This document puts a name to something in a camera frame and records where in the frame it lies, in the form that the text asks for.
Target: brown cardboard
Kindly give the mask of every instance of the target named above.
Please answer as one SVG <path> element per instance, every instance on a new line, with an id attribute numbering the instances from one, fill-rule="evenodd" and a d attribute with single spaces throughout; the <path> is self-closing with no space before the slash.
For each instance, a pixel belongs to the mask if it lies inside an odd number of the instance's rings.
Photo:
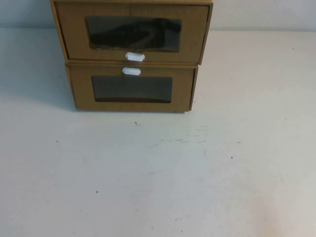
<path id="1" fill-rule="evenodd" d="M 198 68 L 196 68 L 194 71 L 194 78 L 193 78 L 192 91 L 191 91 L 190 111 L 192 110 L 192 106 L 194 102 L 194 93 L 196 91 L 197 79 L 198 79 Z"/>
<path id="2" fill-rule="evenodd" d="M 85 16 L 150 16 L 181 19 L 179 52 L 134 50 L 144 53 L 145 62 L 177 62 L 198 64 L 201 58 L 210 5 L 113 4 L 89 2 L 57 2 L 56 9 L 69 59 L 126 61 L 130 50 L 93 49 Z"/>
<path id="3" fill-rule="evenodd" d="M 213 10 L 212 0 L 51 0 L 51 6 L 78 109 L 155 112 L 186 112 L 192 109 L 198 64 L 202 63 Z M 97 52 L 87 47 L 89 37 L 85 15 L 179 18 L 182 20 L 180 51 L 145 51 L 146 60 L 141 63 L 127 61 L 127 51 L 124 50 Z M 95 101 L 94 89 L 99 87 L 93 88 L 91 77 L 109 75 L 121 78 L 123 67 L 139 68 L 142 76 L 172 77 L 171 103 Z"/>
<path id="4" fill-rule="evenodd" d="M 93 111 L 156 111 L 186 112 L 190 110 L 191 91 L 194 81 L 195 67 L 157 67 L 141 65 L 138 68 L 142 76 L 172 77 L 172 100 L 169 104 L 161 103 L 123 103 L 96 102 L 92 85 L 92 76 L 122 76 L 121 65 L 103 64 L 68 64 L 71 85 L 79 110 Z"/>
<path id="5" fill-rule="evenodd" d="M 128 3 L 128 4 L 189 4 L 207 5 L 213 0 L 53 0 L 60 2 L 106 2 L 106 3 Z"/>

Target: drawer pull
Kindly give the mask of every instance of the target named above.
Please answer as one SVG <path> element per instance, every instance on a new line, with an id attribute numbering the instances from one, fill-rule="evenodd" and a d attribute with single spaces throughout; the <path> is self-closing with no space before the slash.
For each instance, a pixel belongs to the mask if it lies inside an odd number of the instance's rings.
<path id="1" fill-rule="evenodd" d="M 127 53 L 125 56 L 128 61 L 143 62 L 145 60 L 145 55 L 141 53 Z"/>
<path id="2" fill-rule="evenodd" d="M 139 68 L 123 68 L 123 73 L 125 75 L 139 76 L 141 71 Z"/>

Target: white table surface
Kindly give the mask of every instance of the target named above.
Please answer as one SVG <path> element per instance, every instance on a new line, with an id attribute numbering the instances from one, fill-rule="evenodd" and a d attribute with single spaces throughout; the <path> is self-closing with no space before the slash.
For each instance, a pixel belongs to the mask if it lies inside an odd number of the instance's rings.
<path id="1" fill-rule="evenodd" d="M 316 236 L 316 33 L 210 32 L 157 114 L 77 111 L 55 30 L 0 30 L 0 236 Z"/>

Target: stacked drawers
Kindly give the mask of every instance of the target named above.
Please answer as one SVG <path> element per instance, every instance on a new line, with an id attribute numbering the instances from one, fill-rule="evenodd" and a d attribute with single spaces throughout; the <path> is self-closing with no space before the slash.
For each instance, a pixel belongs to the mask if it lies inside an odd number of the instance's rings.
<path id="1" fill-rule="evenodd" d="M 212 0 L 51 0 L 80 110 L 191 110 Z"/>

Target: drawer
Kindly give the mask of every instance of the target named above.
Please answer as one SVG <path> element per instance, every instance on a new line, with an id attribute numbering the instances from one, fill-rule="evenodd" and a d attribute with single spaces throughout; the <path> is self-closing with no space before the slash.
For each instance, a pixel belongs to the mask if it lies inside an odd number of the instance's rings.
<path id="1" fill-rule="evenodd" d="M 69 64 L 66 68 L 80 110 L 157 112 L 190 110 L 197 70 L 116 64 Z"/>
<path id="2" fill-rule="evenodd" d="M 55 0 L 53 7 L 68 60 L 127 61 L 138 53 L 144 62 L 196 65 L 212 5 Z"/>

